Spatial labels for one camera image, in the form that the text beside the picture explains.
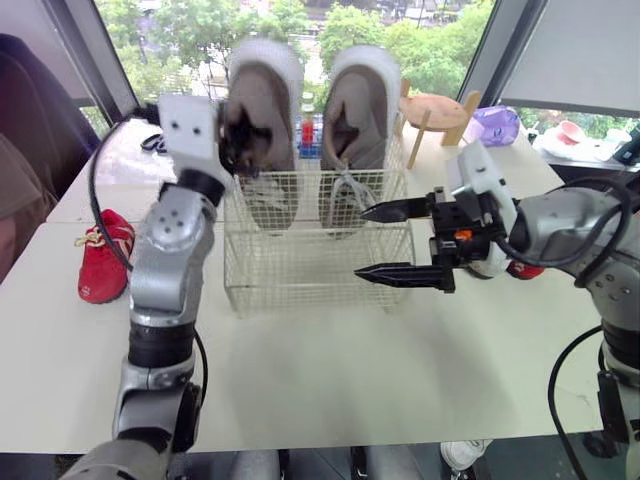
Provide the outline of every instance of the red shoe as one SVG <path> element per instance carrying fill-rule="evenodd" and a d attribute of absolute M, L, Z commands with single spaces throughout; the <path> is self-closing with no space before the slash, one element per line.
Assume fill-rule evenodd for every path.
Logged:
<path fill-rule="evenodd" d="M 133 227 L 113 210 L 102 212 L 107 232 L 129 258 L 133 250 Z M 84 259 L 78 279 L 78 295 L 89 303 L 105 303 L 115 300 L 127 286 L 127 268 L 106 244 L 98 226 L 94 226 L 75 241 L 84 245 Z"/>
<path fill-rule="evenodd" d="M 522 262 L 512 260 L 509 268 L 507 268 L 507 272 L 509 272 L 512 277 L 520 280 L 531 280 L 544 272 L 544 268 L 532 267 L 531 265 L 525 265 Z"/>

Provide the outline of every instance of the green foliage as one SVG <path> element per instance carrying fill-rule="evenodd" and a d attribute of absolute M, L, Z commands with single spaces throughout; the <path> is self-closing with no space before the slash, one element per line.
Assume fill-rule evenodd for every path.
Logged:
<path fill-rule="evenodd" d="M 363 12 L 355 7 L 343 7 L 334 3 L 324 30 L 318 36 L 320 58 L 325 72 L 331 70 L 336 55 L 345 48 L 354 45 L 382 45 L 384 25 L 380 15 L 375 12 Z"/>
<path fill-rule="evenodd" d="M 610 128 L 620 128 L 629 131 L 637 119 L 611 117 L 591 113 L 561 112 L 559 110 L 542 110 L 537 108 L 514 108 L 520 116 L 520 121 L 526 128 L 535 126 L 541 134 L 557 126 L 563 120 L 570 120 L 585 131 L 591 138 L 604 138 Z"/>
<path fill-rule="evenodd" d="M 163 92 L 191 92 L 191 77 L 180 59 L 175 55 L 158 58 L 140 45 L 141 13 L 134 0 L 98 0 L 97 7 L 139 100 L 157 101 Z"/>
<path fill-rule="evenodd" d="M 140 11 L 135 0 L 96 0 L 96 6 L 116 49 L 139 44 Z"/>
<path fill-rule="evenodd" d="M 138 100 L 157 102 L 160 93 L 191 93 L 191 76 L 183 70 L 179 58 L 142 57 L 140 49 L 133 45 L 120 48 L 118 56 Z"/>
<path fill-rule="evenodd" d="M 103 138 L 109 131 L 109 124 L 104 119 L 100 109 L 98 107 L 80 107 L 80 111 L 89 121 L 89 124 L 93 127 L 93 131 L 96 132 L 96 135 Z"/>
<path fill-rule="evenodd" d="M 467 5 L 457 22 L 418 28 L 404 20 L 387 28 L 385 47 L 396 57 L 414 89 L 455 98 L 464 81 L 492 1 Z"/>
<path fill-rule="evenodd" d="M 307 12 L 301 0 L 276 0 L 271 13 L 261 19 L 261 23 L 261 32 L 269 38 L 286 42 L 290 35 L 306 31 Z"/>
<path fill-rule="evenodd" d="M 324 111 L 324 104 L 327 101 L 327 95 L 329 95 L 328 82 L 312 83 L 305 80 L 304 91 L 313 93 L 314 112 L 322 113 Z"/>
<path fill-rule="evenodd" d="M 191 68 L 213 61 L 228 74 L 231 47 L 255 30 L 257 18 L 227 0 L 164 0 L 152 38 L 165 56 L 175 53 Z"/>
<path fill-rule="evenodd" d="M 242 38 L 257 33 L 286 41 L 306 29 L 301 0 L 276 0 L 271 13 L 243 12 L 230 0 L 164 0 L 155 12 L 154 40 L 165 55 L 176 53 L 192 68 L 201 62 L 221 65 L 228 78 L 229 55 Z"/>

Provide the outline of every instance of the white table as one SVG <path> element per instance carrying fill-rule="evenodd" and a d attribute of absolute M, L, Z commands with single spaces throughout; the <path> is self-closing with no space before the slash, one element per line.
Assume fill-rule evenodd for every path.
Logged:
<path fill-rule="evenodd" d="M 175 181 L 171 157 L 140 148 L 144 139 L 160 131 L 159 127 L 132 120 L 103 150 L 96 173 L 96 193 L 102 209 L 111 208 L 129 222 L 140 222 L 157 199 L 161 183 Z M 47 222 L 93 223 L 88 179 L 87 162 Z"/>
<path fill-rule="evenodd" d="M 525 142 L 494 150 L 515 196 L 560 183 Z M 426 138 L 411 193 L 444 183 L 443 160 L 456 151 Z M 82 249 L 73 239 L 89 225 L 42 225 L 0 285 L 0 451 L 85 452 L 110 438 L 128 305 L 123 297 L 93 306 L 76 294 Z M 414 227 L 426 258 L 426 222 Z M 457 272 L 455 294 L 413 290 L 390 314 L 322 308 L 239 319 L 222 285 L 222 243 L 205 266 L 198 328 L 211 371 L 194 451 L 551 434 L 553 362 L 599 321 L 589 295 L 556 271 L 529 282 Z M 598 343 L 581 346 L 560 375 L 568 431 L 601 428 Z"/>

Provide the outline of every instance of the window frame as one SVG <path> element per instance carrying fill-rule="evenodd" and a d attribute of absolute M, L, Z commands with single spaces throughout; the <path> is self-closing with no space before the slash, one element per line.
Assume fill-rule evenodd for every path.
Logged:
<path fill-rule="evenodd" d="M 42 0 L 45 11 L 91 94 L 112 126 L 139 105 L 93 0 Z"/>

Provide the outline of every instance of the black cable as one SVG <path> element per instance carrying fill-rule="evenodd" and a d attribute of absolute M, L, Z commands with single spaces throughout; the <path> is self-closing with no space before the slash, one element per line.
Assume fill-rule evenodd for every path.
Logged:
<path fill-rule="evenodd" d="M 607 371 L 607 366 L 604 363 L 604 349 L 603 345 L 600 345 L 600 350 L 598 350 L 598 367 L 600 367 L 601 372 Z"/>
<path fill-rule="evenodd" d="M 569 442 L 569 437 L 562 428 L 562 423 L 560 423 L 560 419 L 558 418 L 558 410 L 556 408 L 556 399 L 555 399 L 555 390 L 556 390 L 556 382 L 558 380 L 558 373 L 560 372 L 560 367 L 567 359 L 569 354 L 582 342 L 584 342 L 587 338 L 595 335 L 596 333 L 602 330 L 602 326 L 598 325 L 597 327 L 592 328 L 591 330 L 586 331 L 579 337 L 577 337 L 574 341 L 572 341 L 567 347 L 562 351 L 562 353 L 558 356 L 556 363 L 553 365 L 553 369 L 551 370 L 551 375 L 549 376 L 549 386 L 547 388 L 547 401 L 549 402 L 549 412 L 551 413 L 551 418 L 553 419 L 553 423 L 556 426 L 556 430 L 558 431 L 558 436 L 560 437 L 560 441 L 562 442 L 562 446 L 567 452 L 567 456 L 571 461 L 571 465 L 576 472 L 579 480 L 587 480 L 587 476 L 580 465 L 580 461 L 576 456 L 576 453 L 573 451 L 573 447 Z"/>
<path fill-rule="evenodd" d="M 102 233 L 102 236 L 105 240 L 105 243 L 114 253 L 114 255 L 122 262 L 122 264 L 127 268 L 127 270 L 132 271 L 133 265 L 129 262 L 129 259 L 124 254 L 124 252 L 120 249 L 118 245 L 113 241 L 111 235 L 109 234 L 107 227 L 102 220 L 102 210 L 100 209 L 100 203 L 98 202 L 98 197 L 96 195 L 96 171 L 98 169 L 98 161 L 100 159 L 100 155 L 104 146 L 109 142 L 115 133 L 120 129 L 122 125 L 126 122 L 134 118 L 134 116 L 140 116 L 149 120 L 154 125 L 159 125 L 159 117 L 158 117 L 158 109 L 154 105 L 147 105 L 146 107 L 137 107 L 132 113 L 126 115 L 120 123 L 115 124 L 104 136 L 104 139 L 96 148 L 96 151 L 93 152 L 93 158 L 91 159 L 91 164 L 89 165 L 89 203 L 91 204 L 91 212 L 93 213 L 93 218 Z M 200 358 L 202 359 L 202 403 L 204 404 L 204 399 L 207 394 L 207 385 L 209 380 L 209 363 L 207 361 L 207 352 L 205 351 L 204 344 L 202 343 L 202 339 L 198 334 L 198 331 L 194 327 L 195 332 L 195 340 L 198 345 L 198 350 L 200 351 Z"/>
<path fill-rule="evenodd" d="M 204 404 L 204 399 L 207 396 L 207 386 L 209 385 L 209 362 L 207 361 L 207 353 L 204 349 L 204 344 L 202 343 L 202 339 L 197 331 L 196 344 L 198 345 L 200 358 L 202 359 L 202 404 Z"/>
<path fill-rule="evenodd" d="M 496 236 L 493 240 L 500 247 L 500 249 L 506 253 L 509 257 L 517 260 L 519 262 L 525 263 L 527 265 L 531 265 L 532 267 L 542 267 L 542 268 L 557 268 L 562 267 L 563 265 L 569 265 L 584 255 L 591 249 L 591 247 L 596 243 L 596 240 L 604 230 L 604 227 L 607 226 L 609 220 L 611 220 L 618 212 L 620 211 L 620 206 L 617 205 L 614 208 L 610 209 L 605 215 L 600 217 L 593 228 L 589 231 L 589 234 L 586 236 L 580 247 L 570 255 L 566 255 L 563 258 L 554 258 L 551 260 L 538 260 L 535 258 L 527 257 L 523 255 L 518 250 L 513 248 L 507 242 L 507 237 L 505 234 L 501 234 Z"/>
<path fill-rule="evenodd" d="M 538 260 L 534 258 L 529 258 L 520 252 L 518 252 L 515 248 L 513 248 L 506 241 L 506 235 L 500 234 L 497 235 L 493 240 L 500 247 L 502 251 L 504 251 L 511 258 L 525 263 L 527 265 L 531 265 L 534 267 L 543 267 L 543 268 L 557 268 L 563 265 L 568 265 L 573 263 L 583 257 L 589 249 L 595 244 L 598 237 L 602 234 L 606 224 L 611 220 L 611 218 L 618 212 L 620 212 L 620 220 L 618 222 L 618 226 L 611 237 L 611 239 L 607 242 L 602 251 L 598 254 L 598 256 L 587 265 L 582 272 L 578 275 L 574 282 L 574 286 L 577 288 L 584 288 L 593 277 L 593 274 L 602 266 L 602 264 L 609 258 L 611 253 L 617 248 L 620 240 L 624 237 L 627 228 L 629 226 L 629 222 L 631 221 L 631 216 L 633 215 L 633 209 L 635 208 L 634 202 L 632 202 L 631 195 L 627 188 L 616 182 L 615 180 L 611 180 L 609 178 L 602 177 L 585 177 L 580 178 L 571 182 L 568 182 L 561 187 L 558 187 L 554 190 L 560 190 L 564 188 L 576 187 L 580 185 L 593 185 L 600 184 L 607 186 L 613 190 L 615 196 L 620 201 L 620 204 L 616 207 L 610 209 L 604 216 L 598 219 L 596 224 L 591 228 L 589 234 L 584 239 L 580 247 L 573 252 L 571 255 L 567 255 L 564 258 L 557 258 L 552 260 Z"/>
<path fill-rule="evenodd" d="M 96 151 L 93 152 L 93 158 L 91 159 L 91 165 L 89 166 L 89 203 L 91 204 L 91 212 L 93 213 L 93 218 L 102 233 L 102 237 L 106 242 L 107 246 L 111 249 L 118 260 L 122 262 L 122 264 L 127 267 L 127 270 L 133 270 L 133 266 L 129 263 L 129 259 L 124 254 L 124 252 L 120 249 L 118 245 L 113 241 L 111 235 L 107 231 L 107 227 L 102 220 L 102 210 L 100 209 L 100 204 L 98 203 L 98 197 L 96 196 L 96 170 L 98 169 L 98 160 L 100 158 L 100 154 L 104 149 L 104 146 L 109 142 L 109 139 L 115 135 L 115 133 L 120 129 L 122 125 L 124 125 L 127 121 L 131 119 L 131 115 L 125 116 L 120 123 L 116 123 L 111 129 L 107 132 L 104 139 L 96 148 Z"/>
<path fill-rule="evenodd" d="M 574 180 L 573 182 L 570 182 L 570 184 L 573 186 L 584 183 L 581 180 L 588 182 L 590 179 L 587 177 L 584 179 Z M 620 240 L 622 240 L 627 233 L 627 228 L 629 227 L 631 216 L 633 215 L 631 195 L 627 188 L 624 185 L 608 178 L 600 178 L 599 180 L 604 185 L 608 185 L 617 194 L 621 207 L 620 220 L 618 221 L 618 226 L 616 227 L 611 239 L 600 251 L 598 256 L 580 272 L 575 282 L 573 282 L 573 285 L 577 288 L 584 288 L 593 279 L 593 276 L 598 269 L 607 261 L 614 250 L 618 247 Z"/>

